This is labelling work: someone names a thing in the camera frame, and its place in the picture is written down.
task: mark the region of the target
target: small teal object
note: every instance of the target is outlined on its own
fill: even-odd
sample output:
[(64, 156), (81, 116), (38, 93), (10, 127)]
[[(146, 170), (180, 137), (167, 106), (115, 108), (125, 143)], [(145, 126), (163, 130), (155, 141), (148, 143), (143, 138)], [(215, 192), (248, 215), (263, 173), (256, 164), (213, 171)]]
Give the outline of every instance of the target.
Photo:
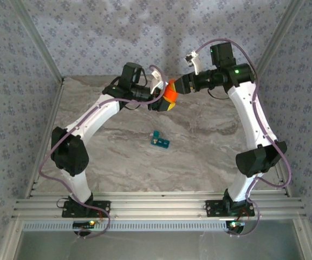
[(151, 139), (152, 145), (156, 145), (156, 146), (167, 149), (169, 147), (169, 143), (170, 143), (169, 140), (160, 138), (160, 132), (154, 131), (154, 135), (152, 136), (152, 139)]

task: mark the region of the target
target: gray marble table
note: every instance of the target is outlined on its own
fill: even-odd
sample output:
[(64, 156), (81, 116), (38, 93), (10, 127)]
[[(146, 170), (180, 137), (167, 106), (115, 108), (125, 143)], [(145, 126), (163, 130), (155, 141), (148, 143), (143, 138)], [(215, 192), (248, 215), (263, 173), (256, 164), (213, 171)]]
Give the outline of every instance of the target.
[[(99, 97), (113, 77), (66, 78), (55, 126), (66, 127)], [(225, 97), (223, 90), (214, 95)], [(168, 149), (150, 144), (154, 130), (170, 140)], [(87, 151), (89, 187), (93, 191), (224, 191), (237, 174), (235, 155), (246, 151), (245, 134), (231, 100), (215, 100), (203, 91), (179, 95), (169, 112), (140, 107), (123, 109), (92, 137)], [(61, 177), (53, 161), (44, 173)], [(265, 177), (277, 182), (275, 169)], [(263, 183), (256, 189), (270, 190)], [(39, 179), (38, 192), (65, 191)]]

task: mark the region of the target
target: orange block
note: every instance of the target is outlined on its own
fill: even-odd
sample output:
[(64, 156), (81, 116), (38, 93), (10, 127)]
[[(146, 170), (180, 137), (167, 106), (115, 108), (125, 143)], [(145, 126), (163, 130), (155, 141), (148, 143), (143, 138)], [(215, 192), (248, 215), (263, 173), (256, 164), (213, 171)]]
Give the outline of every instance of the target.
[(175, 80), (169, 80), (169, 83), (165, 90), (165, 94), (163, 95), (165, 98), (173, 102), (175, 102), (178, 98), (178, 93), (175, 92), (174, 82)]

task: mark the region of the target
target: black mounting bracket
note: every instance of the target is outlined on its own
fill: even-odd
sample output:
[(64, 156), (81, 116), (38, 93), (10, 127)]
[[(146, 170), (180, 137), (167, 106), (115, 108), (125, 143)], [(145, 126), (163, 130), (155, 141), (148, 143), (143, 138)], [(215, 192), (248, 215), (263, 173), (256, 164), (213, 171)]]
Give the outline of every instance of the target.
[[(109, 200), (93, 200), (93, 195), (85, 202), (85, 204), (99, 207), (108, 213), (111, 210), (111, 201)], [(69, 200), (63, 204), (62, 218), (107, 218), (108, 216), (100, 211), (92, 210), (80, 205), (78, 202), (69, 197)]]
[(239, 215), (248, 216), (246, 212), (249, 214), (249, 217), (253, 217), (255, 215), (254, 206), (250, 203), (246, 202), (246, 205), (240, 208), (236, 208), (231, 211), (227, 211), (224, 208), (224, 203), (222, 200), (206, 200), (205, 201), (205, 210), (206, 216), (210, 217), (238, 217)]
[(228, 191), (224, 193), (222, 200), (206, 200), (205, 206), (207, 217), (253, 217), (254, 206), (246, 200), (235, 202), (230, 198)]
[[(53, 148), (66, 134), (66, 129), (56, 127), (51, 134), (51, 147)], [(65, 169), (72, 177), (83, 172), (89, 163), (84, 142), (79, 135), (72, 134), (51, 154), (51, 159), (57, 168)]]

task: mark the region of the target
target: wall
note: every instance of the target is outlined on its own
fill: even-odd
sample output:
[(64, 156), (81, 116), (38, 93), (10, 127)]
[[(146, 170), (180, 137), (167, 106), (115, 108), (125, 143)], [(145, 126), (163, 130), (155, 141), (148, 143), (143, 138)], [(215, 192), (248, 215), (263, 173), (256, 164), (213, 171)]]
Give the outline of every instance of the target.
[(306, 1), (262, 76), (266, 114), (281, 140), (312, 223), (312, 1)]
[(128, 61), (175, 75), (189, 72), (186, 54), (217, 37), (257, 62), (289, 0), (23, 2), (63, 75), (116, 75)]
[(25, 194), (58, 85), (10, 3), (0, 0), (0, 240)]

